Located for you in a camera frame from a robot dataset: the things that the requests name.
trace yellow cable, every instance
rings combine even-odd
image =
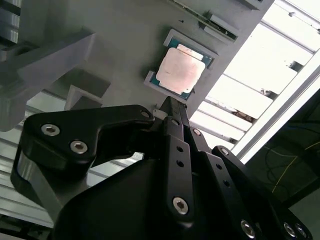
[[[308,146],[308,147],[305,148],[304,150],[308,150],[308,149],[310,149],[310,148],[312,148],[313,146],[318,145],[318,144],[320,144],[320,141],[318,141],[318,142],[316,142],[316,143]],[[289,163],[289,165],[286,166],[286,168],[285,168],[285,170],[283,171],[282,175],[280,176],[279,180],[276,182],[276,184],[275,184],[272,192],[274,192],[274,191],[276,190],[276,188],[277,188],[278,184],[280,183],[281,179],[284,177],[284,175],[286,174],[287,170],[290,168],[290,166],[295,162],[295,160],[296,160],[297,158],[298,158],[298,156],[295,156],[295,158]]]
[[[279,155],[279,156],[282,156],[282,157],[291,157],[291,158],[294,158],[294,157],[296,157],[296,155],[285,155],[285,154],[281,154],[281,153],[279,153],[279,152],[277,152],[277,151],[275,151],[275,150],[273,150],[273,149],[270,149],[269,147],[264,147],[265,149],[268,149],[268,150],[270,150],[271,152],[273,152],[273,153],[275,153],[275,154],[277,154],[277,155]]]

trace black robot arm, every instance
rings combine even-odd
[[[43,206],[53,240],[311,240],[307,227],[223,146],[209,149],[186,106],[42,113],[23,127],[11,181]],[[89,187],[89,168],[143,160]]]

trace black cable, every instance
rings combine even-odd
[[[270,151],[272,150],[273,148],[269,148],[268,151],[266,152],[265,156],[264,156],[264,164],[266,166],[266,168],[270,171],[270,173],[272,174],[272,177],[274,177],[275,181],[276,181],[276,175],[272,172],[272,168],[270,167],[269,163],[268,163],[268,155],[270,153]]]
[[[262,181],[262,183],[265,184],[265,185],[270,185],[270,186],[272,186],[272,187],[275,186],[275,185],[272,184],[272,183],[268,183],[268,182],[264,182],[264,181]],[[283,188],[283,189],[285,190],[287,199],[289,199],[290,196],[291,196],[289,189],[288,189],[286,186],[283,186],[283,185],[280,185],[280,184],[278,184],[278,187],[281,187],[281,188]]]
[[[274,174],[273,170],[274,170],[274,169],[278,169],[278,168],[285,168],[285,167],[288,166],[288,164],[283,164],[283,165],[271,167],[271,166],[269,165],[269,163],[268,163],[268,155],[269,155],[269,153],[270,153],[270,151],[271,151],[272,149],[274,149],[274,147],[269,148],[268,151],[266,152],[265,156],[264,156],[264,163],[265,163],[266,168],[268,169],[268,171],[266,172],[266,177],[267,177],[267,179],[268,179],[269,182],[270,182],[270,183],[264,182],[264,184],[268,184],[268,185],[275,186],[275,185],[276,185],[276,182],[278,181],[278,178],[277,178],[276,175]],[[291,196],[290,191],[289,191],[289,189],[288,189],[286,186],[284,186],[283,184],[278,184],[277,186],[278,186],[278,187],[282,187],[283,189],[285,189],[285,191],[287,192],[288,198]]]

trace gray bracket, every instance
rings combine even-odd
[[[27,101],[87,60],[95,34],[87,30],[0,63],[0,131],[24,119]]]

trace white panel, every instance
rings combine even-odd
[[[203,126],[208,130],[211,130],[217,134],[223,135],[227,138],[233,138],[240,140],[245,134],[243,131],[230,126],[218,119],[208,116],[200,111],[196,111],[190,118],[190,122]]]
[[[318,0],[289,0],[297,7],[320,20],[320,1]]]
[[[203,134],[203,136],[206,140],[206,143],[208,144],[210,149],[213,149],[215,146],[219,146],[219,145],[225,146],[229,150],[231,150],[234,147],[234,145],[232,143],[227,142],[221,138],[213,136],[213,135],[211,135],[205,131],[202,131],[202,130],[200,130],[200,132]]]
[[[25,111],[24,113],[24,119],[19,123],[20,126],[23,126],[25,124],[25,121],[28,117],[30,117],[31,115],[33,115],[33,112],[30,111]]]
[[[124,169],[124,167],[120,167],[110,162],[106,162],[90,168],[90,173],[98,173],[99,175],[105,176],[107,178],[120,172],[122,169]]]
[[[288,66],[293,61],[305,65],[311,57],[311,53],[258,25],[224,73],[257,91],[280,94],[297,74]]]
[[[51,219],[46,211],[33,207],[31,208],[4,198],[0,198],[0,209],[5,209],[10,212],[17,212],[21,215],[25,215],[31,218],[51,222]]]
[[[42,210],[46,212],[41,206],[34,203],[33,201],[29,200],[28,198],[22,196],[20,193],[18,193],[16,190],[8,187],[1,187],[1,197],[6,200],[12,200],[14,202],[23,203],[25,205],[31,206],[33,208]]]
[[[8,159],[15,159],[17,148],[0,142],[0,155]]]
[[[203,111],[208,115],[215,117],[216,119],[219,119],[243,131],[247,131],[252,126],[251,122],[241,119],[240,117],[237,117],[232,113],[224,111],[205,101],[200,104],[198,110]]]
[[[5,139],[15,144],[19,143],[20,136],[21,136],[21,130],[18,130],[16,128],[6,132],[0,131],[0,139]]]
[[[12,12],[4,10],[3,8],[0,8],[0,20],[3,23],[9,24],[10,26],[13,26],[17,29],[19,28],[20,17],[13,14]]]
[[[13,165],[14,165],[14,160],[6,159],[0,156],[0,171],[10,174]]]
[[[222,75],[206,97],[216,99],[255,119],[269,107],[272,100],[243,84]]]
[[[57,97],[51,96],[44,92],[39,92],[31,98],[27,105],[43,112],[60,112],[65,109],[66,101]]]
[[[320,51],[234,146],[233,154],[244,164],[320,89],[319,66]],[[256,136],[258,136],[257,141],[252,142]]]
[[[21,8],[22,0],[5,0],[5,1]]]
[[[288,11],[276,4],[270,7],[263,20],[314,51],[320,48],[320,35],[317,29],[301,21],[295,15],[289,16]]]

